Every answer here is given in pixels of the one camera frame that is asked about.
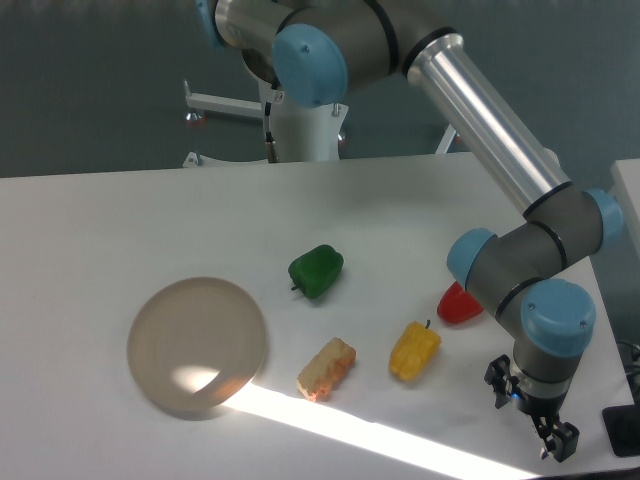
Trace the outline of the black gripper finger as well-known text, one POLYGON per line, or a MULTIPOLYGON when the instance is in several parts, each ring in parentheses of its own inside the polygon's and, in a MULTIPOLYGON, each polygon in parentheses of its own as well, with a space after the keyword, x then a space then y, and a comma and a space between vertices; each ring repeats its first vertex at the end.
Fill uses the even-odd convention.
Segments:
POLYGON ((484 374, 485 383, 494 393, 496 408, 502 408, 511 401, 514 385, 510 365, 509 357, 501 355, 489 363, 484 374))
POLYGON ((542 460, 553 457, 556 461, 565 461, 575 453, 580 431, 573 424, 559 417, 534 417, 533 426, 542 442, 542 460))

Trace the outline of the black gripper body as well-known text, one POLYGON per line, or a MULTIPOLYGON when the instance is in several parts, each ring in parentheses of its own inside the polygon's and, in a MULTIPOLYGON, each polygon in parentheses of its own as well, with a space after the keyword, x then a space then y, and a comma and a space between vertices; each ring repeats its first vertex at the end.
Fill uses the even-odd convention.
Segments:
POLYGON ((542 397, 516 387, 508 395, 508 400, 517 410, 529 416, 534 424, 552 425, 559 420, 565 394, 542 397))

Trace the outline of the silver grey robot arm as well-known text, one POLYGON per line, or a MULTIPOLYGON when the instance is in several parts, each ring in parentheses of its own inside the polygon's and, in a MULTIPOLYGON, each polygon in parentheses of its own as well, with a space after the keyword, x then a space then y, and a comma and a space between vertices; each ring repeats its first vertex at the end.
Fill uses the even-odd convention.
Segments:
POLYGON ((447 257, 457 283, 514 340, 485 380, 498 406, 530 417, 544 455, 569 458, 579 432, 559 411, 596 310, 560 273, 618 238, 616 200, 574 186, 424 1, 199 1, 196 9, 208 43, 240 50, 263 84, 272 163, 335 159, 337 133, 312 118, 350 90, 400 74, 431 98, 524 218, 504 236, 465 233, 447 257))

